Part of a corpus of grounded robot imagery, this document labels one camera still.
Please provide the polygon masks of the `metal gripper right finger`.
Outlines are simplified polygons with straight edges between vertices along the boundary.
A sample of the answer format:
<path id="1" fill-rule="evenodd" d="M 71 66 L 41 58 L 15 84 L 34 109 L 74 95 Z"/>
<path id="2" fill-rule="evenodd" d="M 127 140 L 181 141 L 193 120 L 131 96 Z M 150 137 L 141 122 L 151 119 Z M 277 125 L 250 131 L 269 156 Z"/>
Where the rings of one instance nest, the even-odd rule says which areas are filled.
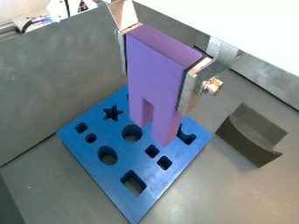
<path id="1" fill-rule="evenodd" d="M 235 64 L 241 50 L 215 37 L 210 38 L 207 56 L 189 70 L 178 101 L 177 110 L 186 115 L 199 103 L 203 94 L 217 95 L 223 81 L 219 75 Z"/>

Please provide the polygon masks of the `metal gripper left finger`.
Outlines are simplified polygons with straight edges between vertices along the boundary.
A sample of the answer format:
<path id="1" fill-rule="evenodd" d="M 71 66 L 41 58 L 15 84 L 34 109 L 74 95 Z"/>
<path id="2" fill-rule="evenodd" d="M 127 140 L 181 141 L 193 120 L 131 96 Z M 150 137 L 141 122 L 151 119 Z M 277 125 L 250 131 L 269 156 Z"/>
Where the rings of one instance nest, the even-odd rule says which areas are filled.
<path id="1" fill-rule="evenodd" d="M 127 74 L 127 33 L 142 24 L 138 21 L 133 0 L 110 0 L 107 4 L 117 24 L 117 41 L 119 43 L 123 73 Z"/>

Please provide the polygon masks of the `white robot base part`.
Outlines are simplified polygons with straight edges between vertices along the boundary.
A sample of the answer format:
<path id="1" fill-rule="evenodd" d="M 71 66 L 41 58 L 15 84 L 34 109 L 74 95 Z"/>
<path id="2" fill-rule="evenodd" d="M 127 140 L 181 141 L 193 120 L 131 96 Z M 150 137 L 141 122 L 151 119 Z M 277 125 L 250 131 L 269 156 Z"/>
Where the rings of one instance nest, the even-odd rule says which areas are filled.
<path id="1" fill-rule="evenodd" d="M 99 5 L 94 0 L 51 0 L 47 11 L 55 21 L 62 21 L 98 7 Z"/>

